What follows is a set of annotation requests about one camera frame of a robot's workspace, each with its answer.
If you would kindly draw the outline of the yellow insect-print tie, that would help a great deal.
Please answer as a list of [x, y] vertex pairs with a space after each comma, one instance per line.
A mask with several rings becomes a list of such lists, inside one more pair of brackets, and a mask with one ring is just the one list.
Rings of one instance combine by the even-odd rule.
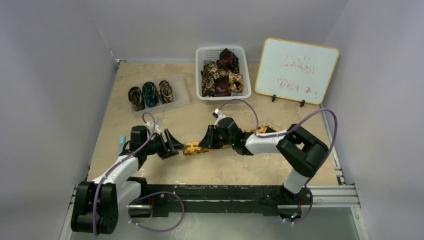
[[[259, 134], [276, 133], [276, 132], [277, 130], [269, 125], [259, 126], [257, 130], [257, 133]], [[207, 153], [207, 152], [215, 150], [213, 148], [200, 147], [199, 144], [200, 144], [199, 141], [185, 143], [184, 145], [186, 148], [182, 151], [182, 154], [184, 156], [192, 156], [192, 155]]]

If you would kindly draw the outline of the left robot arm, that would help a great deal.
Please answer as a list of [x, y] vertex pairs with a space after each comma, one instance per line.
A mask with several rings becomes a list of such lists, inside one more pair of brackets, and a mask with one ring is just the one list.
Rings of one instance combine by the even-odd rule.
[[117, 226], [120, 213], [130, 203], [142, 205], [158, 197], [176, 196], [165, 190], [149, 193], [147, 182], [132, 175], [150, 155], [166, 159], [185, 149], [186, 146], [168, 129], [160, 131], [151, 123], [132, 127], [130, 139], [115, 163], [101, 176], [82, 181], [76, 187], [71, 230], [95, 236], [110, 235]]

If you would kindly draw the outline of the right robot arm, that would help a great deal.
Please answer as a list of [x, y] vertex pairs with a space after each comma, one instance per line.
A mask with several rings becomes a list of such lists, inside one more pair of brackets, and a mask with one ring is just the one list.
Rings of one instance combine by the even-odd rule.
[[209, 125], [199, 147], [220, 149], [230, 146], [242, 156], [281, 154], [292, 167], [283, 183], [280, 196], [288, 204], [300, 198], [301, 189], [324, 164], [328, 146], [301, 126], [292, 124], [287, 130], [254, 133], [241, 130], [231, 117]]

